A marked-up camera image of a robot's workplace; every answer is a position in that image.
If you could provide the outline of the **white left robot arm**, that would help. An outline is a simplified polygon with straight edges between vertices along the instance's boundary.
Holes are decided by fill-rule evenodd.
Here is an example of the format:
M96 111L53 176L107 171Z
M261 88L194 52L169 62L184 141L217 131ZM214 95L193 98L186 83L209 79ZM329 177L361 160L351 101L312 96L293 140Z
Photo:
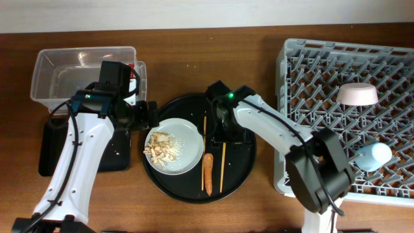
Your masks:
M76 92L64 104L69 113L63 149L47 191L30 218L15 220L12 232L91 232L89 201L104 151L117 129L149 129L156 103L141 119L127 102L138 80L99 81Z

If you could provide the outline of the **round black tray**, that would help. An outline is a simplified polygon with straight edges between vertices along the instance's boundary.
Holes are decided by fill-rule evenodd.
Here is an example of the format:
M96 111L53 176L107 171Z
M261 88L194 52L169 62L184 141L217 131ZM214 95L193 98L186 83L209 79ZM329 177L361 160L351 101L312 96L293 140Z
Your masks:
M201 127L207 116L207 131L213 129L210 103L202 93L186 94L166 103L158 111L160 122L169 118L182 118ZM206 151L213 155L213 192L209 196L201 190L201 160L190 171L181 175L164 175L153 169L142 155L144 168L153 183L166 195L187 203L204 204L218 201L235 192L247 180L256 159L256 136L251 144L226 144L223 192L220 193L222 142L206 139Z

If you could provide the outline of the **light blue cup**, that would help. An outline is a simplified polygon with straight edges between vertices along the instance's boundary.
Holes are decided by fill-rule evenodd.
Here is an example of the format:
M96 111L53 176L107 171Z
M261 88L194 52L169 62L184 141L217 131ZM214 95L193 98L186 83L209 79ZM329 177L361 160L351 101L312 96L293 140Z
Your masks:
M356 165L365 172L373 172L391 159L392 151L388 145L377 142L360 148L356 155Z

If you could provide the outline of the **grey dishwasher rack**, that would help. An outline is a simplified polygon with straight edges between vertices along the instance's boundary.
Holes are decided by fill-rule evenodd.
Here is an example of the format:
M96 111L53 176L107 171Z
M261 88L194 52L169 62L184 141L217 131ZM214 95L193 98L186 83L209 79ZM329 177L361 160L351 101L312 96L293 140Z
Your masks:
M336 99L346 83L370 83L378 102L348 106ZM336 132L355 181L348 201L413 206L413 50L288 39L276 60L278 111L313 130ZM358 149L382 142L391 159L371 172Z

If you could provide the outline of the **pink bowl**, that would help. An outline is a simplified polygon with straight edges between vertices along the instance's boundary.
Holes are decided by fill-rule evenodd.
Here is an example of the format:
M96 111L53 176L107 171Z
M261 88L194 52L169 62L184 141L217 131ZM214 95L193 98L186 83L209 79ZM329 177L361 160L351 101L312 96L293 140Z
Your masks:
M347 83L340 87L336 101L351 106L374 105L378 103L378 94L370 83Z

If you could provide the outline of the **orange carrot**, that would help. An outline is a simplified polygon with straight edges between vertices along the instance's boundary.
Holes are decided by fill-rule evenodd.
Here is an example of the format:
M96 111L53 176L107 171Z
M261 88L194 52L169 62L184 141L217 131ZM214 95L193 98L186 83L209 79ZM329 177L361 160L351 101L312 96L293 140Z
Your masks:
M212 170L213 170L213 155L206 153L203 160L204 168L204 187L206 193L211 196L213 192Z

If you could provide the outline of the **clear plastic bin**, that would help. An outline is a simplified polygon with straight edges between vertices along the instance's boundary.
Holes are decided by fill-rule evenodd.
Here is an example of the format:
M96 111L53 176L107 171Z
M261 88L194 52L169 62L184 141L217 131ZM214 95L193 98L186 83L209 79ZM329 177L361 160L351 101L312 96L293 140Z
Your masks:
M45 49L38 54L30 97L52 111L77 90L97 82L103 61L119 61L134 67L140 77L139 93L126 98L133 105L147 99L146 64L138 61L134 47L81 47Z

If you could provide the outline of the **black rectangular tray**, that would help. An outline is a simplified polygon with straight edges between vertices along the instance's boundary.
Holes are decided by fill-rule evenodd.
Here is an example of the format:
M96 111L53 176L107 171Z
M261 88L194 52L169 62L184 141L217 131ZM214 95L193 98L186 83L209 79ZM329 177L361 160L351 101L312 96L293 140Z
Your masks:
M68 118L53 118L53 125L62 125L62 128L53 128L46 123L43 128L38 173L43 177L53 175L60 154L64 147ZM102 155L98 173L118 172L128 169L131 164L131 139L128 130L115 130Z

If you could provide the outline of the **grey round plate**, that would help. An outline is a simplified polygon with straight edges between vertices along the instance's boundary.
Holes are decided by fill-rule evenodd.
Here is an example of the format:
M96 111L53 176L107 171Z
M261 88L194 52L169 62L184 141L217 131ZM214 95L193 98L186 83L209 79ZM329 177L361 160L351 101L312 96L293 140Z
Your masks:
M168 165L166 169L151 164L149 156L144 155L153 169L164 175L181 175L192 170L199 163L203 153L204 142L193 123L182 118L162 120L158 127L149 131L144 141L144 146L148 142L150 134L155 131L166 132L179 139L182 143L182 153L179 159L173 162L172 165Z

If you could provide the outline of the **peanut shells and rice scraps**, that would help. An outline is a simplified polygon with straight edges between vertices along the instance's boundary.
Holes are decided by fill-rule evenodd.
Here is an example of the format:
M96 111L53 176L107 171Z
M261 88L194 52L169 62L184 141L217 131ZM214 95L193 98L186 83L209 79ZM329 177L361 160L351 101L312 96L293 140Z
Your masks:
M155 166L166 169L177 161L182 153L182 143L174 135L155 131L149 136L144 146L144 155L149 156L149 161Z

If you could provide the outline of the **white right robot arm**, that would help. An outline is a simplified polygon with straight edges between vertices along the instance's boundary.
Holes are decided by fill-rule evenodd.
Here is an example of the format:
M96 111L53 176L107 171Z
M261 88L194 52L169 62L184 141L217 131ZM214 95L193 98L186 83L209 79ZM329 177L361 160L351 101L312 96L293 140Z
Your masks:
M337 134L312 130L283 116L255 91L242 86L234 91L222 82L209 86L206 96L213 114L213 139L242 144L252 131L285 160L290 187L305 207L302 232L336 232L340 205L354 175Z

